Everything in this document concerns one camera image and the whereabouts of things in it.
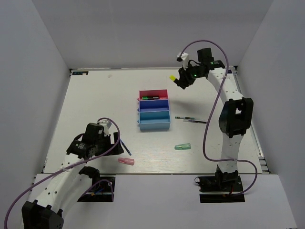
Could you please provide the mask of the yellow highlighter marker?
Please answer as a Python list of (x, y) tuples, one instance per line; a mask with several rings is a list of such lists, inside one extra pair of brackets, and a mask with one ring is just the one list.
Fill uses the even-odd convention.
[(178, 84), (178, 83), (179, 83), (179, 80), (178, 80), (175, 76), (171, 75), (169, 78), (170, 78), (175, 84)]

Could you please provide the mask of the green highlighter marker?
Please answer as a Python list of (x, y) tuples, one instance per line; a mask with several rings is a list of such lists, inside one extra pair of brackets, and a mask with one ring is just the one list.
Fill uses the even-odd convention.
[(158, 100), (159, 96), (143, 96), (142, 100)]

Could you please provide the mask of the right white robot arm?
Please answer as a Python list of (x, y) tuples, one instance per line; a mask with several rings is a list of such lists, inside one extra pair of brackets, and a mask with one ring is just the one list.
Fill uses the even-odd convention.
[(198, 50), (197, 55), (198, 63), (191, 65), (187, 53), (178, 54), (177, 61), (181, 62), (182, 67), (178, 70), (179, 79), (175, 79), (174, 83), (185, 89), (196, 79), (206, 78), (224, 105), (218, 121), (223, 133), (223, 146), (221, 158), (217, 160), (215, 184), (220, 190), (227, 190), (233, 183), (232, 178), (238, 173), (240, 143), (250, 128), (254, 102), (238, 92), (224, 64), (212, 57), (211, 48)]

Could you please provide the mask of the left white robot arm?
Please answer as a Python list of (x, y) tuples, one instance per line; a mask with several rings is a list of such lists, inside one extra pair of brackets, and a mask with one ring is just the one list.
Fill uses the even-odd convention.
[(69, 209), (86, 193), (97, 190), (102, 182), (100, 171), (87, 165), (102, 156), (123, 153), (120, 131), (111, 135), (114, 121), (101, 118), (89, 123), (84, 133), (77, 135), (68, 149), (60, 169), (47, 177), (50, 181), (33, 200), (22, 206), (23, 226), (26, 229), (61, 229)]

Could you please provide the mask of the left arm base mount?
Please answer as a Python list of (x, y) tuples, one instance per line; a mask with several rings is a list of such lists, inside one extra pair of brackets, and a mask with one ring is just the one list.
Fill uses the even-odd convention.
[(95, 178), (92, 184), (97, 181), (101, 181), (92, 187), (86, 194), (82, 195), (78, 202), (89, 202), (89, 203), (111, 203), (114, 200), (115, 191), (115, 176), (100, 176)]

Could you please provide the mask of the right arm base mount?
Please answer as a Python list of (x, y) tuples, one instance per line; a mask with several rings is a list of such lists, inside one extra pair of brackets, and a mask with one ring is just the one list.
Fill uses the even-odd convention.
[(219, 187), (214, 176), (195, 177), (195, 184), (199, 186), (200, 203), (244, 203), (243, 185), (240, 176), (235, 183), (226, 187)]

